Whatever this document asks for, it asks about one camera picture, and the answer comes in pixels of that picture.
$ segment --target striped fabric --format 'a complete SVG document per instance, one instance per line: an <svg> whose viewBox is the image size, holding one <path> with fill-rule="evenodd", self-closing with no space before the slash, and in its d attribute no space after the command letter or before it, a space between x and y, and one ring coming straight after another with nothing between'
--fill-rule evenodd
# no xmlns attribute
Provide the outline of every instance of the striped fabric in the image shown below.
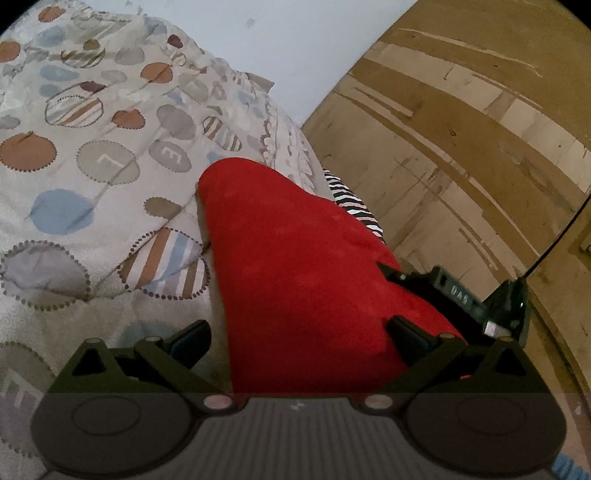
<svg viewBox="0 0 591 480"><path fill-rule="evenodd" d="M340 178L334 176L329 170L326 170L326 168L323 168L323 171L324 178L326 178L326 181L329 184L330 191L335 197L336 204L345 210L345 212L350 213L357 220L362 222L383 242L384 231L363 201L357 197L357 195L355 195Z"/></svg>

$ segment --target brown circle pattern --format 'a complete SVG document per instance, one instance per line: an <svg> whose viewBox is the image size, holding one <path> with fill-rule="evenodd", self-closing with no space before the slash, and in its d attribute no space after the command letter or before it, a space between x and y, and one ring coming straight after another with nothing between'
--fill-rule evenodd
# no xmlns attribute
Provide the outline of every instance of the brown circle pattern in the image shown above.
<svg viewBox="0 0 591 480"><path fill-rule="evenodd" d="M53 142L33 132L14 135L0 144L0 162L13 170L41 170L56 157L57 150Z"/></svg>

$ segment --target bed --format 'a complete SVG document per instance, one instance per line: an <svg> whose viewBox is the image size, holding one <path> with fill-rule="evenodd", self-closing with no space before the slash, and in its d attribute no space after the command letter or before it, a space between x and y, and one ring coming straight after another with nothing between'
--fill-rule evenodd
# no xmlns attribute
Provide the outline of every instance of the bed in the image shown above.
<svg viewBox="0 0 591 480"><path fill-rule="evenodd" d="M196 372L231 390L205 168L245 157L334 197L269 84L165 20L40 2L3 34L0 67L0 478L33 479L31 415L86 338L206 319Z"/></svg>

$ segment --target cable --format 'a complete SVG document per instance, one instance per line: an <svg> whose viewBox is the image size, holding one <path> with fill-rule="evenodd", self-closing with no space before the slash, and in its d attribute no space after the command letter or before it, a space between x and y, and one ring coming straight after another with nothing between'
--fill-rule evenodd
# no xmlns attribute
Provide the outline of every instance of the cable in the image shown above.
<svg viewBox="0 0 591 480"><path fill-rule="evenodd" d="M558 242L560 242L562 240L562 237L573 226L573 223L575 222L575 220L577 218L579 218L579 215L581 215L581 213L583 213L583 210L585 209L585 207L589 203L589 200L591 200L591 194L588 195L588 197L585 199L585 201L583 202L583 204L581 205L581 207L579 207L579 210L577 210L577 212L574 214L574 216L570 219L570 222L568 222L568 224L566 225L566 227L564 227L564 229L560 232L560 234L556 237L556 239L552 242L552 244L546 249L546 251L543 254L540 255L540 257L538 258L538 260L536 260L533 263L533 265L530 268L527 269L527 272L525 272L525 274L523 275L523 278L529 277L534 272L534 270L540 266L540 264L545 260L545 258L554 249L554 247L556 245L558 245Z"/></svg>

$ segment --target red pillow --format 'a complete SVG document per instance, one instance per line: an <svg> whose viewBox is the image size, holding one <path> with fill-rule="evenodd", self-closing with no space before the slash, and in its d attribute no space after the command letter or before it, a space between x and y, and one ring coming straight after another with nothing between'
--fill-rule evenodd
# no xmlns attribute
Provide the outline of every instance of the red pillow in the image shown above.
<svg viewBox="0 0 591 480"><path fill-rule="evenodd" d="M388 247L334 202L243 158L199 180L225 306L236 393L365 393L407 367L384 326L403 315L458 332L428 303L389 283Z"/></svg>

